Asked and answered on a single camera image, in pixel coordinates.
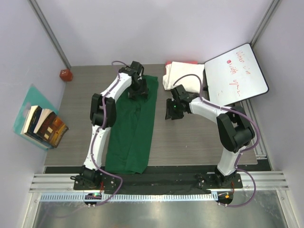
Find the black whiteboard frame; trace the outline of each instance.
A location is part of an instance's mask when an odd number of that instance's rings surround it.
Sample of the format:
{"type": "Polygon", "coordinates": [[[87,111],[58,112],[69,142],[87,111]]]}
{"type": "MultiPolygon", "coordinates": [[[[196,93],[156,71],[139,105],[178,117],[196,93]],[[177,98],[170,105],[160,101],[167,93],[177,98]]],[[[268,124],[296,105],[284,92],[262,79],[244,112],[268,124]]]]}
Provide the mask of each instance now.
{"type": "MultiPolygon", "coordinates": [[[[251,47],[251,44],[250,44],[250,43],[245,43],[245,44],[249,44],[249,46],[250,46],[250,48],[251,48],[251,50],[252,50],[252,53],[253,53],[253,56],[254,56],[254,57],[255,57],[255,59],[256,59],[256,62],[257,62],[258,68],[260,69],[261,74],[262,74],[262,76],[263,76],[263,78],[264,78],[264,81],[265,81],[265,83],[266,83],[266,86],[267,86],[267,91],[266,91],[266,92],[264,92],[264,93],[261,93],[261,94],[255,95],[255,96],[247,97],[247,98],[245,98],[245,99],[242,99],[242,100],[239,100],[239,101],[232,102],[232,103],[230,103],[230,104],[226,104],[226,106],[231,105],[231,104],[235,104],[235,103],[237,103],[237,102],[242,102],[242,101],[248,100],[248,99],[250,99],[250,98],[257,97],[257,96],[260,96],[260,95],[263,95],[263,94],[266,94],[266,93],[268,93],[268,92],[269,92],[269,86],[268,86],[268,83],[267,83],[267,81],[266,81],[266,79],[265,79],[265,76],[264,76],[264,74],[263,74],[263,71],[262,71],[262,69],[261,69],[261,66],[260,66],[260,64],[258,63],[258,60],[257,60],[256,54],[255,54],[255,52],[253,51],[253,48],[251,47]]],[[[225,52],[225,53],[223,53],[223,54],[220,54],[220,55],[218,55],[218,56],[216,56],[216,57],[214,57],[214,58],[212,58],[212,59],[209,59],[209,60],[207,60],[207,61],[206,61],[204,64],[206,64],[207,62],[209,62],[209,61],[211,61],[211,60],[213,60],[213,59],[215,59],[215,58],[217,58],[217,57],[220,57],[220,56],[222,56],[222,55],[224,55],[224,54],[226,54],[226,53],[228,53],[228,52],[230,52],[230,51],[232,51],[232,50],[234,50],[234,49],[237,49],[238,47],[241,47],[241,46],[243,46],[243,45],[245,45],[245,44],[242,44],[242,45],[240,45],[240,46],[237,46],[237,47],[235,47],[235,48],[233,48],[233,49],[231,49],[231,50],[229,50],[229,51],[226,51],[226,52],[225,52]]],[[[206,67],[205,67],[204,71],[205,71],[206,82],[207,82],[207,86],[208,86],[208,79],[207,79],[207,71],[206,71],[206,67]]]]}

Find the white cable carrier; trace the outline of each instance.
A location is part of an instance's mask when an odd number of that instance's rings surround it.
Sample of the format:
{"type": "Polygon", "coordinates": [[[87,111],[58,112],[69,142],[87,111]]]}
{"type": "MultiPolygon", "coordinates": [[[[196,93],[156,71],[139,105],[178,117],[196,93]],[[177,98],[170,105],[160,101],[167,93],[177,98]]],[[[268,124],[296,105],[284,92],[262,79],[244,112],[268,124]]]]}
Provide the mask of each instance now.
{"type": "MultiPolygon", "coordinates": [[[[102,194],[102,199],[85,199],[88,193],[43,193],[40,202],[99,202],[111,195],[102,194]]],[[[164,201],[214,201],[218,200],[217,192],[200,195],[115,195],[109,202],[164,202],[164,201]]]]}

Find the whiteboard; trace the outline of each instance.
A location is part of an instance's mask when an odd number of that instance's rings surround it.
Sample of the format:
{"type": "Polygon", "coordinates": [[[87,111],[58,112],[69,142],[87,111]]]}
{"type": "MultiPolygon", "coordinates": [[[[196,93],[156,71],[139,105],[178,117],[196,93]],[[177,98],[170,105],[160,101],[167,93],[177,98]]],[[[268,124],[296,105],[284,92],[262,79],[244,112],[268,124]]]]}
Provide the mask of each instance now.
{"type": "Polygon", "coordinates": [[[210,101],[229,105],[267,93],[269,88],[249,44],[205,63],[210,101]]]}

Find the book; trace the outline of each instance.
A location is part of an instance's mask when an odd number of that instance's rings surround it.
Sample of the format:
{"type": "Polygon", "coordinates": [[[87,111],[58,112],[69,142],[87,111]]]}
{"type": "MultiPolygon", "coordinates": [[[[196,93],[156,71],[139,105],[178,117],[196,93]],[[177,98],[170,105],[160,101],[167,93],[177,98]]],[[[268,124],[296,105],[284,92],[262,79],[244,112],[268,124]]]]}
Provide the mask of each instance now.
{"type": "Polygon", "coordinates": [[[34,133],[56,148],[67,130],[67,125],[55,114],[55,112],[50,109],[43,109],[34,129],[34,133]]]}
{"type": "Polygon", "coordinates": [[[38,143],[45,149],[53,149],[53,146],[48,142],[44,141],[40,136],[34,133],[35,127],[40,118],[42,108],[38,105],[31,106],[30,110],[27,113],[27,117],[25,119],[24,125],[20,134],[27,137],[29,140],[38,143]]]}

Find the white wall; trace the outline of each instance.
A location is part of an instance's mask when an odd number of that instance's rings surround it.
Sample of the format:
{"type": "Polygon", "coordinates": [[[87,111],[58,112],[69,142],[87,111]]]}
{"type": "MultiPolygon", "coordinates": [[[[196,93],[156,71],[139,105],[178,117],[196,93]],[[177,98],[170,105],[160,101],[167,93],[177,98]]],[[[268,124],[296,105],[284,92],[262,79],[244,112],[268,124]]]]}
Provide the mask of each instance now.
{"type": "Polygon", "coordinates": [[[254,50],[269,85],[253,99],[271,163],[282,170],[304,221],[304,1],[282,1],[254,50]]]}
{"type": "Polygon", "coordinates": [[[17,136],[14,121],[31,83],[59,108],[65,67],[26,0],[0,5],[0,227],[16,228],[46,153],[17,136]]]}
{"type": "Polygon", "coordinates": [[[271,0],[37,0],[72,66],[205,62],[251,40],[271,0]]]}

